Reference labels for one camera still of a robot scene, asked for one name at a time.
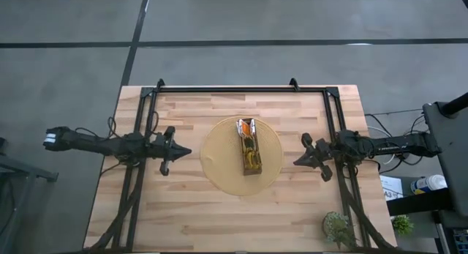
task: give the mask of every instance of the wooden tabletop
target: wooden tabletop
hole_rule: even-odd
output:
[[[347,128],[367,135],[357,86],[338,87]],[[140,89],[122,88],[117,133],[133,131]],[[319,169],[293,165],[305,151],[300,141],[303,132],[309,132],[314,140],[330,140],[321,93],[167,93],[158,94],[156,110],[157,130],[164,132],[167,126],[175,126],[175,141],[192,153],[171,163],[169,176],[159,173],[160,160],[147,161],[134,251],[337,250],[321,231],[327,212],[342,212],[333,161],[327,161],[333,171],[329,182],[321,179]],[[334,109],[333,114],[339,129]],[[257,195],[234,196],[218,190],[200,164],[200,147],[211,128],[238,115],[268,123],[282,142],[281,174]],[[115,158],[107,157],[103,169],[116,163]],[[100,179],[85,247],[95,243],[116,216],[124,172],[124,166],[117,167]],[[358,182],[365,213],[385,239],[396,245],[376,165],[360,165]]]

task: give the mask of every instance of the woven placemat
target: woven placemat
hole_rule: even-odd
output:
[[[200,150],[206,177],[231,195],[259,193],[276,180],[283,166],[283,150],[278,135],[265,122],[255,119],[262,173],[244,176],[241,137],[235,122],[245,118],[233,117],[215,125]]]

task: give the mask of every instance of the small plant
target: small plant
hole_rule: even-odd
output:
[[[410,218],[405,215],[394,217],[392,226],[393,229],[402,236],[410,234],[414,228],[414,224],[411,222]]]
[[[337,212],[329,212],[322,221],[323,233],[327,236],[327,240],[335,242],[338,248],[344,244],[350,250],[356,247],[356,238],[354,230],[350,226],[348,217]]]

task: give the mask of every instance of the cable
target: cable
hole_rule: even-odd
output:
[[[99,138],[99,136],[98,136],[96,133],[94,133],[94,132],[92,132],[92,131],[90,131],[90,130],[88,130],[88,129],[86,129],[86,128],[78,127],[78,128],[75,129],[75,132],[78,132],[78,130],[84,130],[84,131],[89,132],[89,133],[91,133],[92,135],[94,135],[94,137]]]
[[[385,126],[382,124],[382,122],[380,122],[380,120],[376,116],[374,116],[374,114],[368,113],[368,114],[364,114],[364,116],[371,116],[372,118],[374,118],[375,121],[379,123],[379,125],[382,127],[382,129],[386,131],[386,133],[388,133],[390,137],[393,137],[392,134],[387,130],[387,128],[385,128]]]
[[[384,130],[378,128],[378,127],[372,127],[372,126],[367,126],[367,127],[368,127],[369,129],[373,129],[373,130],[376,130],[376,131],[380,131],[381,133],[384,133],[384,134],[387,135],[388,137],[391,137],[391,135],[390,135],[388,132],[386,132],[386,131],[384,131]],[[389,161],[387,161],[387,162],[385,162],[385,163],[383,163],[383,164],[384,164],[384,165],[387,165],[387,164],[391,163],[391,161],[393,161],[394,158],[395,158],[395,155],[392,154],[392,157],[389,159]]]
[[[423,159],[423,157],[421,156],[421,157],[419,157],[419,159],[418,159],[416,162],[414,162],[414,163],[409,163],[409,162],[407,162],[406,160],[403,160],[403,163],[406,163],[406,164],[408,164],[408,165],[417,165],[422,159]]]
[[[391,112],[383,112],[383,113],[373,113],[373,115],[378,116],[378,115],[389,115],[389,114],[395,114],[395,113],[404,113],[404,112],[412,112],[412,111],[421,111],[422,108],[415,108],[415,109],[410,109],[410,110],[403,110],[403,111],[391,111]]]
[[[107,172],[107,171],[109,171],[109,170],[112,170],[112,169],[114,169],[115,167],[119,166],[120,164],[121,164],[121,163],[119,162],[119,163],[117,163],[116,165],[111,166],[111,167],[109,167],[109,168],[103,170],[103,171],[101,172],[101,174],[99,175],[99,177],[101,177],[105,172]]]
[[[379,163],[379,162],[377,162],[376,160],[367,160],[367,159],[364,159],[364,160],[365,160],[365,161],[367,161],[367,162],[373,162],[373,163],[376,163],[376,164],[377,164],[377,170],[378,170],[378,171],[380,171],[380,166],[381,166],[381,165],[380,165],[380,163]]]
[[[381,171],[381,172],[379,172],[379,174],[388,173],[390,171],[393,171],[393,170],[397,169],[401,165],[402,162],[403,162],[403,160],[400,160],[393,168],[391,168],[389,170]]]
[[[354,175],[357,176],[358,173],[359,173],[359,169],[358,167],[356,167],[356,165],[353,164],[353,168],[354,168]],[[349,179],[350,177],[349,176],[345,176],[344,175],[344,172],[343,172],[343,177],[346,178],[346,179]]]
[[[154,125],[153,130],[151,131],[151,134],[156,135],[156,133],[154,133],[154,132],[156,131],[156,127],[158,127],[159,114],[158,114],[157,111],[153,111],[153,114],[156,114],[156,124]]]
[[[1,228],[0,236],[7,229],[8,225],[10,224],[10,221],[11,221],[11,219],[13,217],[13,213],[15,213],[15,210],[16,210],[15,195],[13,194],[13,184],[12,184],[12,181],[10,180],[10,178],[8,178],[7,182],[8,182],[8,186],[9,186],[9,189],[10,189],[10,198],[11,198],[11,201],[12,201],[12,212],[10,213],[10,215],[9,215],[9,217],[7,219],[7,222],[5,223],[3,228]]]
[[[157,113],[157,111],[153,111],[153,113],[156,114],[156,124],[154,125],[153,130],[151,131],[151,134],[156,135],[155,131],[156,131],[156,127],[158,127],[158,123],[159,123],[159,114]],[[96,142],[109,140],[113,136],[115,136],[116,138],[122,138],[119,134],[116,133],[117,122],[116,122],[116,119],[114,117],[110,116],[109,118],[107,118],[107,127],[109,127],[109,135],[107,137],[103,138],[102,140],[98,140]],[[85,127],[77,127],[75,129],[75,132],[78,132],[78,130],[84,130],[84,131],[86,131],[88,133],[91,133],[94,137],[100,138],[95,132],[93,132],[92,130],[86,129]]]
[[[424,117],[424,115],[421,115],[417,119],[415,119],[415,121],[412,123],[411,130],[409,131],[409,133],[412,133],[412,129],[415,127],[416,122],[422,117]]]

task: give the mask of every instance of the concrete floor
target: concrete floor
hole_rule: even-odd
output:
[[[140,3],[0,0],[0,42],[131,41]],[[467,17],[461,0],[150,0],[141,40],[468,37]],[[10,141],[7,153],[60,173],[56,184],[38,182],[17,253],[81,248],[102,157],[47,152],[42,141],[45,129],[58,125],[107,134],[128,52],[0,49],[0,136]],[[140,48],[129,84],[155,85],[158,78],[170,85],[286,84],[291,77],[301,84],[358,84],[365,112],[381,113],[466,92],[466,59],[468,45]],[[380,118],[400,134],[418,115]],[[392,174],[440,172],[437,159],[424,159]],[[427,250],[420,242],[399,243]]]

